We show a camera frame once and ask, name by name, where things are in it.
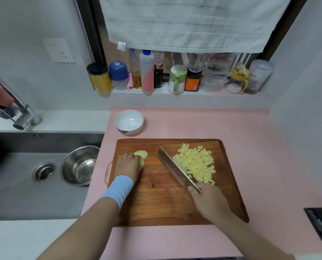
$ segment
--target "knife blade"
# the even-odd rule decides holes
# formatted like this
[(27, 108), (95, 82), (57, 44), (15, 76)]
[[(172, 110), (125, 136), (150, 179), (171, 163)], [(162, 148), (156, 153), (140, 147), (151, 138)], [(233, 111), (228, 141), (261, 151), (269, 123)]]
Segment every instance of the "knife blade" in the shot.
[(157, 157), (161, 163), (166, 167), (167, 170), (180, 182), (181, 186), (187, 190), (188, 186), (191, 186), (199, 193), (201, 190), (194, 184), (194, 182), (187, 176), (187, 174), (173, 161), (173, 159), (159, 146)]

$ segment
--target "stainless steel sink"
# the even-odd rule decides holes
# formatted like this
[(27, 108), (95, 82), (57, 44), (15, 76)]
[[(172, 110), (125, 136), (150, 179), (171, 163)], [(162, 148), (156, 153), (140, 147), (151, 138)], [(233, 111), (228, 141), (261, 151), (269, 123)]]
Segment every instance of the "stainless steel sink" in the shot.
[(0, 220), (78, 218), (88, 186), (65, 183), (60, 166), (76, 148), (100, 147), (103, 136), (0, 133)]

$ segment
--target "blue wrist band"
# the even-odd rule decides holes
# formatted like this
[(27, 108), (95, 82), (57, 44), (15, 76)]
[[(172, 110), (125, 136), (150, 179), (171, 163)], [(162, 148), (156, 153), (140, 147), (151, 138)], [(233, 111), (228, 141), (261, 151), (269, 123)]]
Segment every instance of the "blue wrist band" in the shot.
[(119, 204), (119, 207), (121, 209), (121, 206), (124, 203), (130, 191), (132, 190), (132, 187), (133, 181), (130, 177), (125, 175), (119, 175), (115, 177), (115, 179), (107, 189), (106, 193), (102, 196), (102, 198), (113, 198)]

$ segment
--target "metal bowl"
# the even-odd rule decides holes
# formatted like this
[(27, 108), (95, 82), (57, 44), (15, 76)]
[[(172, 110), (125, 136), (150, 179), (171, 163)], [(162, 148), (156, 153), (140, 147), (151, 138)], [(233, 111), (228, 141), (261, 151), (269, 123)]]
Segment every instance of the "metal bowl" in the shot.
[(89, 185), (99, 151), (96, 146), (83, 146), (69, 153), (61, 165), (61, 178), (68, 184)]

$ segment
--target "pink countertop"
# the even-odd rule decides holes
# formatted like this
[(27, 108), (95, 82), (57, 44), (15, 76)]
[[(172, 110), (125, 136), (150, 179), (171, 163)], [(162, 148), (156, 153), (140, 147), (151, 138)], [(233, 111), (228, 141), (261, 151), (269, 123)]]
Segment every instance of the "pink countertop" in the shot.
[[(125, 108), (112, 108), (82, 213), (106, 191), (105, 171), (116, 141), (114, 126)], [(233, 173), (258, 233), (292, 254), (322, 253), (322, 242), (303, 211), (322, 207), (322, 193), (261, 110), (144, 109), (135, 138), (203, 138), (223, 141)], [(213, 225), (115, 227), (102, 259), (241, 256)]]

